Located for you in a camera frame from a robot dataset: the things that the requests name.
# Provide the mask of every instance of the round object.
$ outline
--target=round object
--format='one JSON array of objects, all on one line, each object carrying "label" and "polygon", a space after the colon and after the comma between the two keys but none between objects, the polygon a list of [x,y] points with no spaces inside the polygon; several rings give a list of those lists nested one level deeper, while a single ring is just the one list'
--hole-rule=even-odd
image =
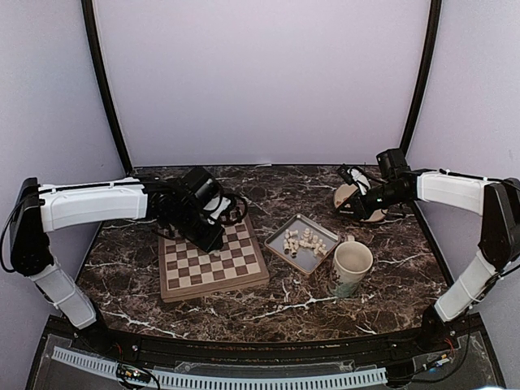
[{"label": "round object", "polygon": [[[349,199],[350,196],[358,189],[354,184],[343,184],[334,192],[334,207],[337,209],[341,206],[345,200]],[[375,223],[381,222],[385,219],[388,210],[376,210],[369,219],[362,219],[364,223]]]},{"label": "round object", "polygon": [[373,263],[371,250],[349,236],[349,240],[339,244],[334,252],[327,283],[329,292],[339,298],[351,297]]}]

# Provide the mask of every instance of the wooden chessboard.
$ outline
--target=wooden chessboard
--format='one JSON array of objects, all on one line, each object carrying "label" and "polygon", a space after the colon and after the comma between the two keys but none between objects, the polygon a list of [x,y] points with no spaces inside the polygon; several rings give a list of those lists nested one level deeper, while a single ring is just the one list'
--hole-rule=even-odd
[{"label": "wooden chessboard", "polygon": [[175,240],[159,238],[161,298],[182,301],[269,282],[249,216],[225,227],[219,253],[206,253],[175,232]]}]

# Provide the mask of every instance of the white wall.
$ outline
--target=white wall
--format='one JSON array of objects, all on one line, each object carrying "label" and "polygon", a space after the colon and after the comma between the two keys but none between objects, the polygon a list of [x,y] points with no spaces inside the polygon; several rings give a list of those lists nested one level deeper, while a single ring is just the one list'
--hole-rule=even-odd
[{"label": "white wall", "polygon": [[[0,221],[22,181],[67,184],[123,175],[102,108],[81,4],[0,2]],[[96,226],[52,235],[75,275]],[[50,306],[31,282],[0,271],[0,388],[25,388]]]},{"label": "white wall", "polygon": [[[443,2],[418,127],[414,168],[520,177],[520,2]],[[422,205],[454,276],[474,257],[480,217]],[[478,306],[509,387],[520,388],[520,272]]]},{"label": "white wall", "polygon": [[375,163],[399,145],[429,3],[96,1],[132,162]]}]

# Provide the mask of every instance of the marble tabletop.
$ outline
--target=marble tabletop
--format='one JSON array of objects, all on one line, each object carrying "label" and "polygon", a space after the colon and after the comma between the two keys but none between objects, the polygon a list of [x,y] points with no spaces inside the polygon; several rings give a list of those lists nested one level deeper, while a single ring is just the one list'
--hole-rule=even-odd
[{"label": "marble tabletop", "polygon": [[[377,169],[368,168],[376,173]],[[182,176],[187,167],[141,168],[140,175]],[[93,243],[78,284],[109,327],[153,336],[228,342],[334,340],[418,327],[424,309],[447,286],[411,210],[394,208],[382,223],[355,223],[333,213],[343,184],[335,167],[209,167],[228,191],[249,202],[249,215],[270,274],[268,285],[164,303],[154,221],[108,221]],[[265,250],[263,242],[296,213],[374,254],[354,297],[327,291],[332,259],[310,276]]]}]

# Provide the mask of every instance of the mug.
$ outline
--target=mug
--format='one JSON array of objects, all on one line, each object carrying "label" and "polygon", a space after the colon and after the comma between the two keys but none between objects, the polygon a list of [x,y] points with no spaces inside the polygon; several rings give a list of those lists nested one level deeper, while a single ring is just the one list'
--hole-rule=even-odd
[{"label": "mug", "polygon": [[334,252],[328,291],[339,298],[352,296],[373,263],[371,250],[348,236]]}]

